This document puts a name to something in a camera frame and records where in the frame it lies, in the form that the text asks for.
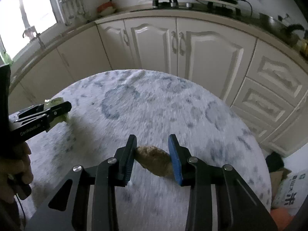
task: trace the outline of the orange cloth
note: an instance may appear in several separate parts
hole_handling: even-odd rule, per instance
[[[274,219],[278,231],[284,230],[293,219],[293,216],[291,216],[285,208],[273,209],[270,215]]]

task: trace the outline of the orange object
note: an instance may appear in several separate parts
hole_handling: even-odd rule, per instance
[[[110,0],[109,2],[103,3],[102,5],[98,6],[96,8],[97,13],[101,13],[103,10],[105,10],[108,7],[113,7],[113,3],[112,0]]]
[[[291,216],[285,208],[273,209],[270,215],[275,221],[278,231],[284,230],[293,219],[293,216]]]

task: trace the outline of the patterned tablecloth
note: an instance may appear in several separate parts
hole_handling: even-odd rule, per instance
[[[34,174],[27,216],[76,164],[90,167],[112,157],[130,134],[137,144],[168,152],[176,134],[209,165],[235,167],[269,210],[270,176],[264,156],[247,126],[220,99],[193,82],[146,70],[108,71],[67,87],[70,123],[28,141]],[[135,162],[125,188],[116,187],[120,230],[184,230],[189,187],[151,174]]]

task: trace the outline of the drawer front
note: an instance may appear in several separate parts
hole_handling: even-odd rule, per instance
[[[249,130],[253,133],[254,137],[256,138],[257,142],[261,142],[274,131],[274,128],[272,128],[270,125],[252,116],[251,114],[245,112],[244,110],[241,110],[236,106],[231,106],[231,109],[247,125]]]
[[[305,96],[290,116],[262,144],[289,156],[308,142],[308,99]]]
[[[245,78],[234,106],[277,128],[294,107],[284,99],[249,78]]]
[[[294,107],[308,89],[308,75],[285,54],[258,40],[247,77],[269,88]]]

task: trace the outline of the white cabinet door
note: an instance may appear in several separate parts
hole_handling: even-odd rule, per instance
[[[179,76],[231,105],[243,82],[256,38],[220,24],[177,19]]]
[[[40,60],[21,80],[37,103],[43,103],[74,83],[56,49]]]
[[[35,102],[20,83],[14,88],[9,95],[9,114],[15,113],[21,109],[34,105]]]
[[[290,116],[263,142],[279,154],[287,157],[308,142],[308,91]]]
[[[102,23],[97,27],[112,69],[136,69],[124,21]]]
[[[247,76],[296,106],[308,89],[308,75],[276,48],[258,40]]]
[[[257,82],[245,78],[234,106],[277,128],[294,109],[292,105]]]
[[[274,131],[274,128],[272,128],[270,125],[252,116],[251,114],[245,112],[244,110],[241,110],[233,105],[231,106],[231,109],[247,125],[249,130],[253,133],[254,137],[256,138],[257,142],[261,142]]]
[[[111,70],[96,26],[72,37],[57,49],[75,81]]]
[[[137,68],[177,75],[175,18],[135,18],[124,23]]]

